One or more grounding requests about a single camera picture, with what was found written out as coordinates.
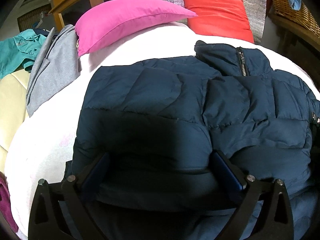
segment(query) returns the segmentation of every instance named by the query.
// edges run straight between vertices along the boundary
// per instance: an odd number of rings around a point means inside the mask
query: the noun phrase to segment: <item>navy puffer jacket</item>
[[[97,200],[154,211],[232,207],[208,170],[213,150],[260,180],[283,179],[291,196],[310,185],[320,104],[308,86],[258,49],[198,41],[195,51],[100,67],[66,176],[108,152]]]

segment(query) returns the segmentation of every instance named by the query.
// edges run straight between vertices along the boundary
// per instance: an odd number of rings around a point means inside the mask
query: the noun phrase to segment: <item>blue cloth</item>
[[[30,72],[45,39],[45,36],[36,35],[32,29],[28,29],[0,41],[0,79],[14,72],[19,66]]]
[[[49,31],[44,30],[44,29],[40,29],[40,28],[33,29],[33,31],[36,33],[36,35],[42,34],[45,37],[48,37],[48,35],[50,33]]]
[[[290,200],[293,210],[294,240],[299,240],[310,225],[319,193],[307,190]],[[241,240],[250,236],[262,203],[259,202]],[[96,201],[86,208],[109,240],[212,240],[231,218],[234,209],[213,212],[143,212],[130,211]]]
[[[295,10],[299,11],[301,8],[301,0],[288,0],[290,7]]]

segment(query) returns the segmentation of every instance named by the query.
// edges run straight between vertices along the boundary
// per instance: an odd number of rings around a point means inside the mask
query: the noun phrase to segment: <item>bed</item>
[[[157,25],[122,38],[97,52],[83,55],[80,57],[81,75],[23,122],[8,151],[4,171],[11,195],[12,215],[24,235],[28,235],[30,209],[38,180],[45,178],[49,183],[60,182],[64,176],[65,162],[72,159],[84,95],[99,66],[131,65],[150,58],[194,56],[194,45],[198,40],[260,49],[273,69],[299,76],[320,99],[311,78],[287,58],[246,41],[197,35],[180,23]],[[299,228],[295,230],[295,239],[300,239],[308,229],[317,199],[318,192],[314,189],[292,196],[294,225]]]

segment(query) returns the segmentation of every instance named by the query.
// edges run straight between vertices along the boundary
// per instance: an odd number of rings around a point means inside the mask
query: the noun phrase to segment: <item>red pillow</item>
[[[234,38],[254,43],[242,0],[183,0],[198,17],[188,19],[196,34]]]

